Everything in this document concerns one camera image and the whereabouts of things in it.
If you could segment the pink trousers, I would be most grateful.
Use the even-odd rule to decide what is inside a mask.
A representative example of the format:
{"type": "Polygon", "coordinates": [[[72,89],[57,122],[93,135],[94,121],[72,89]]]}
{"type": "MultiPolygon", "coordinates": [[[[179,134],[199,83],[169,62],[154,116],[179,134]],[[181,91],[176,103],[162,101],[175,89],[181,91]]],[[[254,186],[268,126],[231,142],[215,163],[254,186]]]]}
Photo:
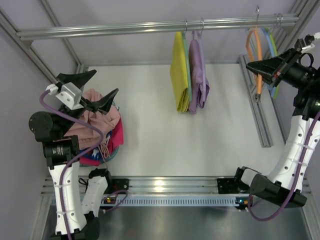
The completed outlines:
{"type": "MultiPolygon", "coordinates": [[[[121,115],[118,112],[117,108],[112,105],[107,114],[102,114],[99,111],[91,112],[86,110],[79,119],[99,129],[104,134],[103,141],[99,145],[99,149],[102,150],[102,153],[106,156],[108,152],[106,145],[107,134],[110,131],[114,130],[121,119],[121,115]]],[[[101,139],[101,136],[98,132],[79,123],[74,123],[65,134],[66,137],[74,135],[78,137],[80,150],[92,147],[101,139]]]]}

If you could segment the orange hanger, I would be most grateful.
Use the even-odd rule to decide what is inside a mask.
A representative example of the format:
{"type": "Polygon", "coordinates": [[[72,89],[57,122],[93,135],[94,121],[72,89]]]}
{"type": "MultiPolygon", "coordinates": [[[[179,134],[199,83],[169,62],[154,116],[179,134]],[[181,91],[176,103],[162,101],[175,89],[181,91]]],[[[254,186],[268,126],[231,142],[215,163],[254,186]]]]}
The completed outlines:
{"type": "MultiPolygon", "coordinates": [[[[257,19],[256,19],[256,23],[255,23],[255,27],[250,28],[248,30],[248,35],[246,38],[246,43],[245,43],[245,48],[247,51],[247,54],[249,56],[249,60],[251,62],[254,61],[254,56],[253,56],[253,47],[250,47],[250,39],[251,36],[254,35],[255,37],[255,43],[256,43],[256,50],[255,53],[257,54],[257,59],[260,61],[262,60],[262,47],[261,47],[261,40],[260,40],[260,36],[258,34],[258,20],[259,20],[259,14],[260,14],[260,7],[259,5],[256,6],[256,13],[257,13],[257,19]]],[[[261,93],[262,93],[262,85],[263,85],[263,81],[262,81],[262,76],[260,74],[257,74],[255,77],[255,83],[256,83],[256,94],[255,96],[257,98],[260,98],[261,93]]]]}

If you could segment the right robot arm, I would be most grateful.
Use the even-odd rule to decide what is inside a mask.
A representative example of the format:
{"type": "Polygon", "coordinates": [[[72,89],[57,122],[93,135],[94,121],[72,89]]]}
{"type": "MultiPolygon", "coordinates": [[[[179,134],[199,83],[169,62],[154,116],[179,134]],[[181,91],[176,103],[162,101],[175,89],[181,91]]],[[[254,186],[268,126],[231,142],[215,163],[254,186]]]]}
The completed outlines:
{"type": "Polygon", "coordinates": [[[248,167],[238,168],[233,181],[238,189],[282,208],[303,207],[303,179],[320,142],[320,70],[304,66],[300,48],[290,48],[266,60],[252,61],[246,68],[272,86],[285,82],[297,89],[293,99],[291,127],[280,158],[267,175],[248,167]]]}

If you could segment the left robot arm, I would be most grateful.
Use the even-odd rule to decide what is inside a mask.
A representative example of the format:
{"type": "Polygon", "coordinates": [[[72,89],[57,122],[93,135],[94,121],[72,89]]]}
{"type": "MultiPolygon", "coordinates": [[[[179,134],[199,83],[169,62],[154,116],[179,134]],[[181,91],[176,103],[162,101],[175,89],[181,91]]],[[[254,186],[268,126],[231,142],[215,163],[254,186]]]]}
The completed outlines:
{"type": "Polygon", "coordinates": [[[46,96],[55,96],[60,108],[45,105],[45,111],[35,112],[28,122],[35,140],[42,144],[53,182],[57,218],[53,240],[96,240],[100,236],[99,210],[111,175],[107,168],[92,170],[81,195],[80,158],[105,145],[120,116],[113,104],[118,89],[107,95],[82,90],[95,74],[96,70],[59,74],[39,101],[44,104],[46,96]]]}

